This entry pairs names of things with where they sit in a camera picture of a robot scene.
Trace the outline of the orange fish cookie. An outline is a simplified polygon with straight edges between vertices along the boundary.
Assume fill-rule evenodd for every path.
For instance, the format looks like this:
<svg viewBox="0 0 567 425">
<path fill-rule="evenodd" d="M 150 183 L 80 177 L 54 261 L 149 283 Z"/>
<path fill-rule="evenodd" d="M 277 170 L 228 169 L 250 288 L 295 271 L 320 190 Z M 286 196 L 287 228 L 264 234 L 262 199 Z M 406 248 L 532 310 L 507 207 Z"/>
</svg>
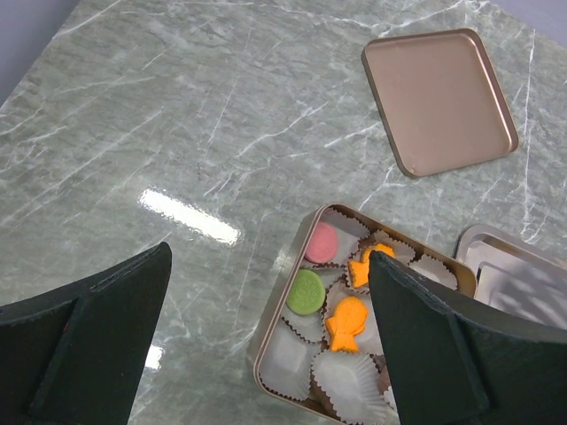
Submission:
<svg viewBox="0 0 567 425">
<path fill-rule="evenodd" d="M 358 353 L 359 346 L 355 338 L 365 330 L 368 309 L 357 297 L 345 297 L 340 300 L 333 314 L 325 320 L 330 334 L 332 352 Z"/>
<path fill-rule="evenodd" d="M 389 245 L 383 243 L 376 243 L 372 246 L 364 248 L 361 252 L 359 260 L 349 260 L 347 262 L 350 283 L 354 289 L 363 289 L 369 283 L 369 256 L 373 251 L 383 252 L 390 257 L 395 258 L 395 252 Z"/>
</svg>

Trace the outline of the green macaron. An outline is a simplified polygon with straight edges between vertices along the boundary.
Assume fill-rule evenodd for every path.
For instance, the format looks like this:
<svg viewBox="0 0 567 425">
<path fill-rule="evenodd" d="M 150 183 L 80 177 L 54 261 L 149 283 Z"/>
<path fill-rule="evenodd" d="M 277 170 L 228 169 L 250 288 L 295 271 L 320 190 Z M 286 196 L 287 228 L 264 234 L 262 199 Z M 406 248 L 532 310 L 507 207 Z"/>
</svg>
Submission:
<svg viewBox="0 0 567 425">
<path fill-rule="evenodd" d="M 321 278 L 308 269 L 300 269 L 293 280 L 286 305 L 296 314 L 308 315 L 318 311 L 325 300 Z"/>
</svg>

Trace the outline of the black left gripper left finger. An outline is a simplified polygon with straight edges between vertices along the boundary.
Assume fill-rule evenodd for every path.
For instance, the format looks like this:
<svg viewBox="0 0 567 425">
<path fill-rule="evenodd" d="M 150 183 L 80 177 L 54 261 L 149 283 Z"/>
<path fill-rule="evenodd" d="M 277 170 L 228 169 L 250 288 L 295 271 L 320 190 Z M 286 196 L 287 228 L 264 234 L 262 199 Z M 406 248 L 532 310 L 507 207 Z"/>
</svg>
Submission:
<svg viewBox="0 0 567 425">
<path fill-rule="evenodd" d="M 128 422 L 169 283 L 160 243 L 1 308 L 3 424 Z"/>
</svg>

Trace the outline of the pink macaron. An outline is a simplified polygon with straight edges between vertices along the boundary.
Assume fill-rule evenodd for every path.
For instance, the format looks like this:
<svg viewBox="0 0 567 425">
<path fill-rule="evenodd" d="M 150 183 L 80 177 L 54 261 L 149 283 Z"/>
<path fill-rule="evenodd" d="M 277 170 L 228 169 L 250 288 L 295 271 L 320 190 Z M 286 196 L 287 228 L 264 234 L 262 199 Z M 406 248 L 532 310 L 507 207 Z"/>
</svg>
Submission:
<svg viewBox="0 0 567 425">
<path fill-rule="evenodd" d="M 330 262 L 338 251 L 338 235 L 327 222 L 319 222 L 305 251 L 305 258 L 313 264 Z"/>
</svg>

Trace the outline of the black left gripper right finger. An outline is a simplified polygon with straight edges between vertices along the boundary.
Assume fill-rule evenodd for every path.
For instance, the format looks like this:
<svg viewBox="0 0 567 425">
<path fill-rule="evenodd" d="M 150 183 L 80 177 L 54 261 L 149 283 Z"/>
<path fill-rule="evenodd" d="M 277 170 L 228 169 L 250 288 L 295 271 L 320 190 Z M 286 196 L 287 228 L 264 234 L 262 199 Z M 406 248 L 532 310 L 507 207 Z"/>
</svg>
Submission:
<svg viewBox="0 0 567 425">
<path fill-rule="evenodd" d="M 378 251 L 369 288 L 403 424 L 564 424 L 566 333 Z"/>
</svg>

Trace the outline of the rose gold tin lid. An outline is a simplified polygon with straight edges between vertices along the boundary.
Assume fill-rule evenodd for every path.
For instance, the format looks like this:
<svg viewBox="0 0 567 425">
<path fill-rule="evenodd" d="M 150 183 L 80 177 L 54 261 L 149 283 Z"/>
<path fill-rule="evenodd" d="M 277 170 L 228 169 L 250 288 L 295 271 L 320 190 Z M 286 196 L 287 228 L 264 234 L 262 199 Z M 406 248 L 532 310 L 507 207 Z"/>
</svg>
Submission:
<svg viewBox="0 0 567 425">
<path fill-rule="evenodd" d="M 474 30 L 375 39 L 361 61 L 406 176 L 473 166 L 517 149 L 515 123 Z"/>
</svg>

